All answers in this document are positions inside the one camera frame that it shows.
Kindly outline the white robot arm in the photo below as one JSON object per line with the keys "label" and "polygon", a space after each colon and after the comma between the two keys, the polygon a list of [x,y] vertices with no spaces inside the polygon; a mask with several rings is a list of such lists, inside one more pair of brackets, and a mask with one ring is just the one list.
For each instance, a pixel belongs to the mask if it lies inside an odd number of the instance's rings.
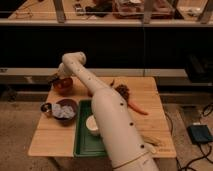
{"label": "white robot arm", "polygon": [[91,92],[92,113],[113,171],[159,171],[128,112],[127,102],[113,88],[84,67],[83,52],[62,56],[58,74],[74,74]]}

